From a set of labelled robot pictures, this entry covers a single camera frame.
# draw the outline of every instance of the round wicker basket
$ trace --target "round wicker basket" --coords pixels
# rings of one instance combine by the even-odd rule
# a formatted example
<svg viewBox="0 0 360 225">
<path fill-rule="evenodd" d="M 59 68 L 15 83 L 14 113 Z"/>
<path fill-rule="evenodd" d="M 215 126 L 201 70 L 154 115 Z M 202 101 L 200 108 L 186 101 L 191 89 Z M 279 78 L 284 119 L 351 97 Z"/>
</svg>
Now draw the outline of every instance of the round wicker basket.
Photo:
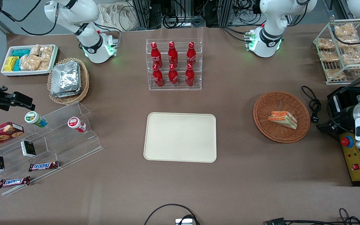
<svg viewBox="0 0 360 225">
<path fill-rule="evenodd" d="M 61 60 L 61 61 L 57 62 L 56 64 L 67 63 L 67 62 L 69 62 L 71 60 L 76 61 L 76 62 L 78 62 L 80 64 L 81 87 L 82 87 L 83 91 L 79 95 L 68 96 L 68 97 L 64 97 L 64 98 L 55 98 L 50 94 L 50 98 L 54 102 L 59 103 L 59 104 L 68 105 L 68 104 L 72 104 L 74 102 L 83 100 L 83 98 L 86 96 L 86 94 L 88 92 L 88 88 L 90 86 L 90 77 L 88 75 L 87 68 L 80 59 L 66 58 L 64 60 Z M 51 76 L 52 76 L 52 71 L 50 71 L 50 74 L 48 75 L 48 83 L 47 83 L 47 88 L 48 88 L 48 91 L 50 91 L 50 92 L 51 92 Z"/>
<path fill-rule="evenodd" d="M 297 129 L 271 122 L 272 111 L 288 111 L 297 120 Z M 280 143 L 293 143 L 302 139 L 309 130 L 310 117 L 305 105 L 294 95 L 282 91 L 271 91 L 258 98 L 254 105 L 254 121 L 268 138 Z"/>
</svg>

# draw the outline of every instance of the brown table surface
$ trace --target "brown table surface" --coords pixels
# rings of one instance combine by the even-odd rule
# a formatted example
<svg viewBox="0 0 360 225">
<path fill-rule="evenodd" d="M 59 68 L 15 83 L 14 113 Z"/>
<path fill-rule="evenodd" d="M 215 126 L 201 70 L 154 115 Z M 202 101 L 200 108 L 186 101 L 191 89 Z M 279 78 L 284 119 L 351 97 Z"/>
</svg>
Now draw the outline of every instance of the brown table surface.
<svg viewBox="0 0 360 225">
<path fill-rule="evenodd" d="M 218 28 L 159 29 L 123 33 L 117 57 L 93 64 L 74 35 L 8 35 L 8 46 L 56 44 L 59 59 L 81 59 L 90 73 L 82 103 L 104 150 L 8 197 L 0 196 L 0 225 L 143 224 L 166 203 L 191 208 L 202 224 L 262 224 L 263 221 L 334 221 L 346 208 L 360 219 L 360 187 L 351 187 L 340 144 L 311 126 L 301 141 L 279 144 L 254 124 L 256 99 L 287 91 L 306 105 L 300 90 L 311 87 L 322 104 L 337 86 L 326 85 L 311 45 L 324 24 L 287 28 L 281 49 L 270 58 L 246 52 Z M 147 38 L 203 38 L 201 91 L 149 91 Z M 9 92 L 31 96 L 36 111 L 62 105 L 48 98 L 47 77 L 8 78 Z M 147 161 L 143 157 L 146 119 L 151 112 L 211 113 L 217 119 L 214 163 Z M 26 110 L 0 110 L 0 124 L 23 124 Z M 323 109 L 321 121 L 327 121 Z M 149 224 L 173 224 L 187 212 L 169 207 Z"/>
</svg>

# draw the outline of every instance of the red bottle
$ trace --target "red bottle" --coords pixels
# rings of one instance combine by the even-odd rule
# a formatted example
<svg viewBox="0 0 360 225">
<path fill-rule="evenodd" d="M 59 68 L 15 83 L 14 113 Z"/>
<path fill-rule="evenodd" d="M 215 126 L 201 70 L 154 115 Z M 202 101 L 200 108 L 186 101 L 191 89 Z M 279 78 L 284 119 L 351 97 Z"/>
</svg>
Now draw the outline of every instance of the red bottle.
<svg viewBox="0 0 360 225">
<path fill-rule="evenodd" d="M 191 63 L 189 63 L 189 64 L 187 64 L 187 70 L 186 70 L 187 87 L 192 87 L 194 85 L 194 77 L 195 77 L 195 73 L 193 70 L 193 65 L 191 65 Z"/>
<path fill-rule="evenodd" d="M 152 68 L 154 69 L 152 75 L 154 76 L 154 81 L 156 85 L 158 87 L 163 87 L 163 85 L 165 85 L 165 82 L 163 81 L 162 72 L 159 70 L 158 65 L 154 64 Z"/>
<path fill-rule="evenodd" d="M 169 65 L 169 81 L 170 81 L 170 85 L 172 87 L 177 87 L 179 85 L 179 80 L 178 80 L 178 76 L 177 76 L 177 71 L 176 71 L 176 67 L 174 67 L 173 64 Z"/>
<path fill-rule="evenodd" d="M 156 46 L 155 42 L 151 43 L 152 51 L 151 51 L 151 57 L 154 64 L 157 64 L 159 69 L 162 68 L 162 57 L 160 56 L 160 51 L 158 50 L 158 47 Z"/>
<path fill-rule="evenodd" d="M 174 42 L 169 42 L 169 51 L 167 52 L 167 55 L 169 56 L 169 64 L 173 64 L 174 68 L 177 68 L 177 50 L 174 47 Z"/>
<path fill-rule="evenodd" d="M 187 64 L 195 65 L 197 53 L 194 49 L 194 42 L 188 43 L 188 51 L 187 51 Z"/>
</svg>

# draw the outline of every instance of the red button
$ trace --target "red button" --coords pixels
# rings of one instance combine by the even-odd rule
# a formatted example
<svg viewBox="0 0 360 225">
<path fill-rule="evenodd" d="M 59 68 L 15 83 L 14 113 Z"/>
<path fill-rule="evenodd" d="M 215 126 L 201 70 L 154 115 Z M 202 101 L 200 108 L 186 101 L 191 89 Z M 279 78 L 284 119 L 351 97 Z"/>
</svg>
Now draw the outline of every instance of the red button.
<svg viewBox="0 0 360 225">
<path fill-rule="evenodd" d="M 343 138 L 341 138 L 341 144 L 342 144 L 343 146 L 348 146 L 348 145 L 351 144 L 351 141 L 350 141 L 349 138 L 343 137 Z"/>
</svg>

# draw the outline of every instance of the white device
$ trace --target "white device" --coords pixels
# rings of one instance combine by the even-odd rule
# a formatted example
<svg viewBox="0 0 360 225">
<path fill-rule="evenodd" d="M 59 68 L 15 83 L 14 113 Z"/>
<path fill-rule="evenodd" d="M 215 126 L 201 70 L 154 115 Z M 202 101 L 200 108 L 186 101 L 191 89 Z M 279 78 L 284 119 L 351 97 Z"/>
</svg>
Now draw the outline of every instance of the white device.
<svg viewBox="0 0 360 225">
<path fill-rule="evenodd" d="M 49 20 L 55 22 L 57 17 L 57 24 L 77 36 L 86 56 L 93 63 L 103 63 L 114 56 L 112 36 L 97 32 L 93 25 L 100 13 L 93 0 L 49 1 L 44 11 Z"/>
<path fill-rule="evenodd" d="M 317 0 L 261 0 L 260 10 L 266 16 L 266 22 L 255 30 L 250 30 L 252 42 L 249 50 L 259 57 L 271 57 L 279 49 L 281 37 L 287 28 L 286 15 L 310 13 Z"/>
</svg>

